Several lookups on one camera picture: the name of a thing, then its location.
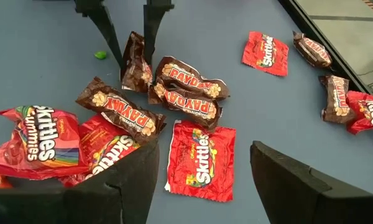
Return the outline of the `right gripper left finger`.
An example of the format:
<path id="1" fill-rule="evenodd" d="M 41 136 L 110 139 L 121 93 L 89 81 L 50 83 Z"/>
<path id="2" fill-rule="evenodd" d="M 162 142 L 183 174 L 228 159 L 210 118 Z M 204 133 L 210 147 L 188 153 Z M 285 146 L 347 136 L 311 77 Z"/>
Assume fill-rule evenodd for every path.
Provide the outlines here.
<path id="1" fill-rule="evenodd" d="M 152 140 L 74 187 L 0 189 L 0 223 L 145 223 L 158 172 Z"/>

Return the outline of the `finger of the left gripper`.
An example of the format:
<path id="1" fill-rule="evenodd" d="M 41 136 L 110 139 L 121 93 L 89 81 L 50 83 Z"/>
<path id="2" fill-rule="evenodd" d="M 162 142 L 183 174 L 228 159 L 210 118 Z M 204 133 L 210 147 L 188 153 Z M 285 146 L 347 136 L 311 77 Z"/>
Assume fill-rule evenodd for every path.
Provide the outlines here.
<path id="1" fill-rule="evenodd" d="M 122 53 L 110 13 L 103 0 L 75 0 L 75 11 L 89 17 L 103 35 L 120 68 L 123 68 Z"/>
<path id="2" fill-rule="evenodd" d="M 171 0 L 147 0 L 144 5 L 144 56 L 152 63 L 157 32 L 166 12 L 174 8 Z"/>

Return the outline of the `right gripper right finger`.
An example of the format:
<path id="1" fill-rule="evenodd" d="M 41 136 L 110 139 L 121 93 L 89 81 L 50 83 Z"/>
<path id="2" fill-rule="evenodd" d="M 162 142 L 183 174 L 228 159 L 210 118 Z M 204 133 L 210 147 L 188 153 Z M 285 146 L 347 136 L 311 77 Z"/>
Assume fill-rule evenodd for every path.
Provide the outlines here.
<path id="1" fill-rule="evenodd" d="M 373 194 L 320 172 L 260 141 L 252 176 L 271 223 L 373 223 Z"/>

